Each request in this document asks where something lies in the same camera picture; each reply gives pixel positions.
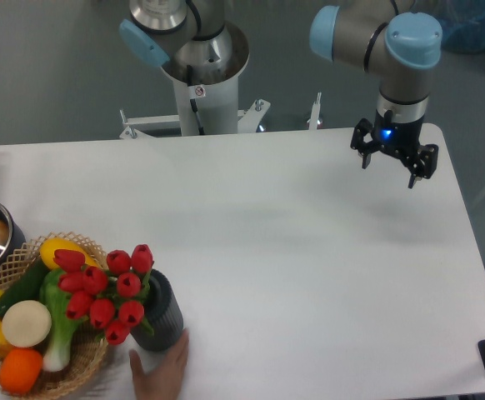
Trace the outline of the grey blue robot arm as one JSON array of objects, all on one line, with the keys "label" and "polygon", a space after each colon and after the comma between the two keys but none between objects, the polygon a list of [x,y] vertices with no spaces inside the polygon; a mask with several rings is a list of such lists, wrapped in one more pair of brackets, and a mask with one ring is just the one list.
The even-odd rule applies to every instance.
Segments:
[{"label": "grey blue robot arm", "polygon": [[[253,133],[268,105],[238,108],[238,79],[249,60],[243,31],[220,1],[132,1],[119,26],[127,48],[171,79],[184,136]],[[380,80],[376,117],[361,120],[351,148],[364,164],[374,153],[396,158],[416,182],[429,179],[438,147],[419,141],[441,57],[443,30],[410,1],[356,1],[323,7],[312,21],[309,46]]]}]

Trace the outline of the bare human hand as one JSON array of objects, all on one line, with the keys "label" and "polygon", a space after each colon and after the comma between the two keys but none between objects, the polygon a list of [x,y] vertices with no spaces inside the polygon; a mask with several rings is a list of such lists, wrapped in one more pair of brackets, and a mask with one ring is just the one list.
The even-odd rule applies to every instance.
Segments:
[{"label": "bare human hand", "polygon": [[146,372],[142,360],[135,350],[128,352],[132,372],[132,384],[136,399],[168,400],[178,399],[189,354],[189,332],[182,331],[181,337],[167,351],[163,360]]}]

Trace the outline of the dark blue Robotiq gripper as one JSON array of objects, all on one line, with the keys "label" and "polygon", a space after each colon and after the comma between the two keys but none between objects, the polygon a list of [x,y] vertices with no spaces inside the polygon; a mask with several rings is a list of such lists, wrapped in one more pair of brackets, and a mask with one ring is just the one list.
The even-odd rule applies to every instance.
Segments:
[{"label": "dark blue Robotiq gripper", "polygon": [[398,158],[410,172],[407,187],[412,189],[417,181],[430,179],[438,166],[438,145],[420,145],[419,136],[423,118],[400,123],[388,121],[376,112],[375,125],[362,118],[353,129],[350,148],[362,158],[362,169],[366,169],[371,157],[378,150]]}]

